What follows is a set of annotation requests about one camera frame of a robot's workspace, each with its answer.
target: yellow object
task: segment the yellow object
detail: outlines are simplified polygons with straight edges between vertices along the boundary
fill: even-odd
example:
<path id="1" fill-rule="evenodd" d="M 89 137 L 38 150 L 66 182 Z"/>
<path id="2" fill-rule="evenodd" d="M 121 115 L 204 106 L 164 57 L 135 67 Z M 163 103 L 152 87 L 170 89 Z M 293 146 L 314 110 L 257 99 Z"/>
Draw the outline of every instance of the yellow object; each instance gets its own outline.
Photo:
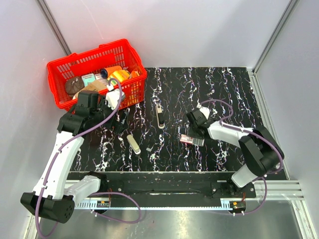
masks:
<path id="1" fill-rule="evenodd" d="M 127 80 L 128 78 L 130 77 L 130 73 L 127 71 L 127 70 L 120 70 L 120 71 L 115 71 L 113 72 L 109 77 L 108 77 L 108 81 L 111 79 L 111 78 L 115 78 L 115 79 L 118 79 L 119 82 L 123 82 L 125 80 Z M 113 86 L 116 85 L 116 81 L 111 81 L 111 84 Z"/>

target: metal floor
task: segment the metal floor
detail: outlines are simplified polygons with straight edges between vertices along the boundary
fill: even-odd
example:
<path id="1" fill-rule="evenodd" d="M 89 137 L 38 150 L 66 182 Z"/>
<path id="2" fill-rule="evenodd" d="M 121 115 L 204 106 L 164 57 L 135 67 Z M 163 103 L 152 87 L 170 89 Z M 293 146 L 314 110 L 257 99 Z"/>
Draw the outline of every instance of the metal floor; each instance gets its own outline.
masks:
<path id="1" fill-rule="evenodd" d="M 250 211 L 258 203 L 247 202 Z M 136 211 L 108 211 L 122 220 L 135 220 Z M 267 201 L 256 213 L 232 217 L 209 211 L 143 211 L 138 224 L 121 224 L 88 211 L 76 210 L 60 224 L 51 239 L 299 239 L 302 238 L 292 205 Z M 45 234 L 54 222 L 41 220 Z"/>

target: small box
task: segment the small box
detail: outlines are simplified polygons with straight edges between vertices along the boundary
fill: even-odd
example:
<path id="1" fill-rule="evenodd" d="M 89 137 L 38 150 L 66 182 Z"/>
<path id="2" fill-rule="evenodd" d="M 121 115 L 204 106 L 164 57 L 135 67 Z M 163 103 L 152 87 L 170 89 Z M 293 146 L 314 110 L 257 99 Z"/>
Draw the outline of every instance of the small box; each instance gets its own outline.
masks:
<path id="1" fill-rule="evenodd" d="M 204 146 L 204 139 L 193 138 L 193 137 L 187 136 L 185 134 L 180 135 L 179 141 L 182 143 L 189 143 L 189 144 L 193 144 L 193 145 L 197 145 L 197 146 Z"/>
<path id="2" fill-rule="evenodd" d="M 101 82 L 95 80 L 94 82 L 90 83 L 88 86 L 86 86 L 82 90 L 80 90 L 78 93 L 76 93 L 73 96 L 73 99 L 78 98 L 78 95 L 81 91 L 96 91 L 96 92 L 98 92 L 98 91 L 101 91 L 104 89 L 106 89 L 106 86 L 103 85 Z"/>
<path id="3" fill-rule="evenodd" d="M 104 84 L 105 86 L 107 86 L 107 82 L 106 82 L 106 79 L 104 79 L 101 74 L 95 74 L 95 79 L 98 80 L 99 82 L 101 82 L 102 84 Z"/>
<path id="4" fill-rule="evenodd" d="M 84 86 L 88 86 L 90 83 L 95 81 L 95 76 L 93 73 L 82 76 L 82 81 L 84 83 Z"/>

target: orange bottle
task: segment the orange bottle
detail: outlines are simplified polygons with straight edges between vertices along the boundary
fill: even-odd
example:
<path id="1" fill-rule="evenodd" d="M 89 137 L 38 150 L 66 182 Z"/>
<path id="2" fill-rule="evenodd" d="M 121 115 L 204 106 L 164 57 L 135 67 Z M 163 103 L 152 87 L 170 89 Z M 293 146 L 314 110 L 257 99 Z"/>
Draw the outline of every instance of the orange bottle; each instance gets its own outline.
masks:
<path id="1" fill-rule="evenodd" d="M 102 78 L 107 79 L 113 72 L 120 71 L 120 70 L 122 70 L 121 66 L 112 66 L 112 67 L 103 68 L 100 73 Z"/>

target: brown object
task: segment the brown object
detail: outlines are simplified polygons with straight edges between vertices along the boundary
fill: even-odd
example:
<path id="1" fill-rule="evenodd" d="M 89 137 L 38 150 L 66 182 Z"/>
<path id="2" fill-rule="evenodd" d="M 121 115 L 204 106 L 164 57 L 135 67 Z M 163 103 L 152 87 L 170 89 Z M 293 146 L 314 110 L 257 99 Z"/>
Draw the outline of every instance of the brown object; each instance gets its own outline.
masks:
<path id="1" fill-rule="evenodd" d="M 80 76 L 72 77 L 65 83 L 65 92 L 73 97 L 77 92 L 84 88 L 83 80 Z"/>
<path id="2" fill-rule="evenodd" d="M 89 85 L 87 85 L 86 87 L 84 87 L 83 89 L 81 89 L 79 92 L 81 92 L 81 91 L 96 91 L 96 92 L 98 92 L 98 91 L 101 91 L 104 89 L 106 89 L 106 86 L 102 82 L 100 82 L 99 80 L 95 80 L 92 83 L 90 83 Z M 74 95 L 73 99 L 78 98 L 79 92 L 77 92 Z"/>

